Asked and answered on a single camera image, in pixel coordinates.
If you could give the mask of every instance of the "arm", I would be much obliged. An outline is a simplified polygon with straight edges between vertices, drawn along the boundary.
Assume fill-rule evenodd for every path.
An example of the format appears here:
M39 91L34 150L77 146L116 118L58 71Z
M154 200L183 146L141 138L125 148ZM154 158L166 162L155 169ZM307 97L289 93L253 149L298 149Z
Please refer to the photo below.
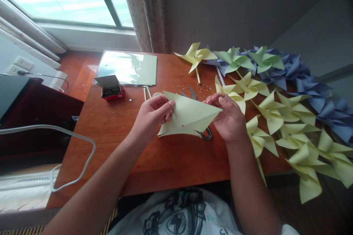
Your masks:
M141 105L129 135L47 225L46 234L100 234L137 159L175 105L165 95Z
M234 205L245 234L281 234L282 223L260 176L245 116L223 93L204 102L223 109L213 123L227 145Z

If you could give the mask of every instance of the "hand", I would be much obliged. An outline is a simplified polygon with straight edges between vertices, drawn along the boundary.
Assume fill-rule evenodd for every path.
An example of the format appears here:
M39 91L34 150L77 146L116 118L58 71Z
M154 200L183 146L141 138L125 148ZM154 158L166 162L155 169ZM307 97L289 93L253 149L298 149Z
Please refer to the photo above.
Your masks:
M237 143L247 137L245 116L237 103L224 93L210 95L203 103L223 109L213 120L226 144Z
M170 121L170 111L174 106L175 102L169 101L164 94L148 99L141 105L129 135L147 146L152 142L159 125Z

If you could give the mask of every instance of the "white wall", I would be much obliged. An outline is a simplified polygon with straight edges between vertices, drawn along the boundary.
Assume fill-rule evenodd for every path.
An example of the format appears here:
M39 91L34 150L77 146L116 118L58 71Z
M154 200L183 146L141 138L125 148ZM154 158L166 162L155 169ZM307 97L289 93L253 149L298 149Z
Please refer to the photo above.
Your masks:
M171 51L270 45L320 0L167 0Z
M25 52L21 48L17 47L11 41L0 36L0 73L3 73L7 67L12 64L17 56L22 56L29 61L34 63L34 67L31 69L33 73L41 73L45 75L56 76L57 70L50 67L49 65L43 63L41 60L35 58L33 55ZM53 83L54 78L39 76L39 75L29 75L30 77L39 77L48 83Z
M352 45L352 0L321 0L271 47L300 53L311 74L334 88L353 107L352 73L343 74L353 66Z

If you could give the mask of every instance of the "white t-shirt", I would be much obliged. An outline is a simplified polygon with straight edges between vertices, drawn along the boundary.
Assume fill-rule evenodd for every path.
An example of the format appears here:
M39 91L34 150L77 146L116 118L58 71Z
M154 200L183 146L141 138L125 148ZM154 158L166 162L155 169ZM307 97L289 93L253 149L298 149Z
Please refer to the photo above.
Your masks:
M241 235L222 199L200 188L154 193L121 219L108 235ZM282 235L299 235L284 225Z

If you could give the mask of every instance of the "red box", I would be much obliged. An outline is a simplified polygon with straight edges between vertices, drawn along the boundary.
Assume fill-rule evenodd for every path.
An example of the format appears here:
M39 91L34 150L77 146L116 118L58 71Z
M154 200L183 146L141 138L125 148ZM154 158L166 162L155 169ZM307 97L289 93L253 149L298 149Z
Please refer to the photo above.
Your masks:
M115 75L96 77L95 80L102 87L102 98L112 100L114 98L124 97L124 88L120 85Z

